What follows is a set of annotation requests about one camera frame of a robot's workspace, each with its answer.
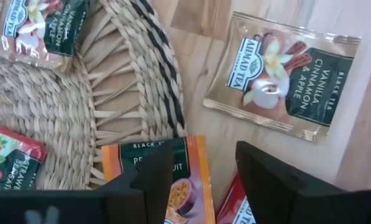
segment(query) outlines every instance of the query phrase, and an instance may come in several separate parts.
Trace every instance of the black stripe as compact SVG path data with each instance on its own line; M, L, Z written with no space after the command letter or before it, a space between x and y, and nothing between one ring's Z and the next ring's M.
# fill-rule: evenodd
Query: black stripe
M141 3L143 3L143 5L145 6L145 8L148 10L149 13L154 14L152 8L150 7L150 5L146 1L141 1ZM148 24L151 27L153 27L157 31L157 34L162 39L162 42L164 42L164 43L166 43L168 45L168 40L166 38L166 35L152 22L152 20L149 17L147 17L144 14L144 12L139 8L139 6L136 3L133 3L132 2L132 6L134 7L135 11L140 16L142 16L148 22ZM176 80L176 70L175 70L174 66L168 61L168 59L166 58L166 55L165 55L162 47L157 43L155 37L153 36L153 33L150 30L148 30L148 36L149 36L150 40L152 41L152 44L160 52L160 55L162 56L163 61L167 64L167 66L168 66L168 68L170 70L170 76L171 76L171 78L174 79L177 82L177 80ZM162 73L163 79L168 84L168 91L169 91L169 94L173 98L173 103L174 103L174 106L175 106L175 113L176 113L178 122L183 127L185 127L185 119L184 119L183 113L181 111L180 102L178 101L177 97L175 96L174 91L173 91L173 88L172 88L171 83L170 83L170 80L167 77L167 75L169 75L169 74L166 74L165 73L165 69L164 69L163 65L160 62L159 62L159 69L160 69L160 72ZM172 119L172 116L171 116L171 113L170 113L170 109L169 109L170 108L170 104L169 104L169 101L168 101L168 99L166 97L163 99L163 101L165 103L165 106L167 107L167 115L168 115L169 125L174 130L173 131L174 136L177 137L178 136L178 133L176 131L176 126L174 125L174 122L173 122L173 119Z

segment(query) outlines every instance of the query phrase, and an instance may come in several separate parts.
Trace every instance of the wooden table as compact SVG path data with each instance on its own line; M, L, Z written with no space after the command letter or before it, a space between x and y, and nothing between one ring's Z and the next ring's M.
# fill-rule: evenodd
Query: wooden table
M190 134L204 134L214 206L222 202L236 171L235 145L248 141L299 169L334 182L371 74L371 39L360 46L356 67L370 68L364 76L353 68L326 142L320 146L293 138L203 106L225 46L232 11L305 26L323 32L370 38L371 1L357 0L152 0L168 32L185 96L185 116Z

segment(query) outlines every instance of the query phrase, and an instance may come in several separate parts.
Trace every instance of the tea bag packet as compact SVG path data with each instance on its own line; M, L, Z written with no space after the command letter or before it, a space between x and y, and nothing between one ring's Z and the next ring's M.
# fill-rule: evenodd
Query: tea bag packet
M89 0L0 0L0 57L65 72Z
M168 141L172 143L174 158L173 184L165 223L215 223L204 136L188 136ZM103 146L106 181L116 178L155 150L159 150L162 143L164 141Z
M226 198L219 209L216 223L256 224L245 190L243 189L239 172L236 173L236 176L229 187Z
M204 105L308 141L329 130L360 39L235 12Z
M45 159L45 147L0 127L0 190L29 190Z

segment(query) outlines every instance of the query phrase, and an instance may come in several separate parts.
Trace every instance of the vanilla cinnamon apple tea packet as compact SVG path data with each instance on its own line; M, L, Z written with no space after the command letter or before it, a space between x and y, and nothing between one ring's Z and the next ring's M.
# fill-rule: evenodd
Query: vanilla cinnamon apple tea packet
M327 135L360 38L235 12L204 105L309 141Z
M0 0L0 56L65 72L89 0Z

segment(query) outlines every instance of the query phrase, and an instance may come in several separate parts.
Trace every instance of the woven straw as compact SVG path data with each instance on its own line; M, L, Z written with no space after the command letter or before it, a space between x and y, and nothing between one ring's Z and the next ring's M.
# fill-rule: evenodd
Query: woven straw
M0 59L0 125L47 147L38 189L104 184L102 145L186 135L177 61L148 2L97 0L79 43L67 75Z

